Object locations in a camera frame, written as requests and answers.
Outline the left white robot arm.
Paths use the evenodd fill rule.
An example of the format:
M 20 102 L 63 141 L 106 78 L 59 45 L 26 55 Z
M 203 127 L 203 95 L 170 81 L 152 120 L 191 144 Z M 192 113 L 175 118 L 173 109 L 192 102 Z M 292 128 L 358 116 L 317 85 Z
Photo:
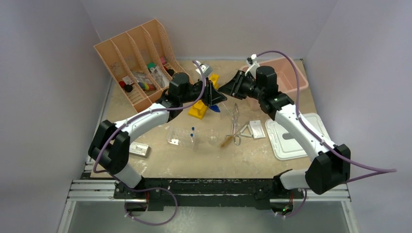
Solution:
M 88 149 L 88 155 L 101 165 L 105 172 L 126 185 L 126 193 L 134 199 L 143 196 L 143 177 L 129 163 L 130 144 L 151 129 L 175 119 L 185 109 L 184 104 L 194 105 L 201 101 L 213 106 L 226 101 L 212 81 L 202 76 L 191 84 L 186 73 L 176 73 L 161 97 L 142 112 L 112 123 L 102 121 Z

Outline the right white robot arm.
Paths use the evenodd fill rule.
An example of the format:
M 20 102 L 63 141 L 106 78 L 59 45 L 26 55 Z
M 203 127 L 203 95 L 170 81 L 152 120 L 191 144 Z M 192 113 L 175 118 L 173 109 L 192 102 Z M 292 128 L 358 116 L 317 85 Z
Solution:
M 310 189 L 320 195 L 345 183 L 350 176 L 351 151 L 337 145 L 316 130 L 297 109 L 297 104 L 279 91 L 272 67 L 260 66 L 253 78 L 239 70 L 219 92 L 228 96 L 258 100 L 261 110 L 285 128 L 303 148 L 311 164 L 306 170 L 288 170 L 274 176 L 273 192 L 283 198 L 292 189 Z

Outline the clear well plate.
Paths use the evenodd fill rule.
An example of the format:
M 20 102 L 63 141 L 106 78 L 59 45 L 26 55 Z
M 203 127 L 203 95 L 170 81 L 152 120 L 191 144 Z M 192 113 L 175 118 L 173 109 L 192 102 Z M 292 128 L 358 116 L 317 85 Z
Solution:
M 190 147 L 190 134 L 191 134 L 191 128 L 182 129 L 182 128 L 177 128 L 177 127 L 171 127 L 167 135 L 167 143 L 171 145 L 175 145 L 175 146 L 192 149 Z M 198 136 L 198 131 L 195 128 L 195 134 L 194 134 L 194 138 L 196 141 L 195 147 L 198 141 L 197 136 Z

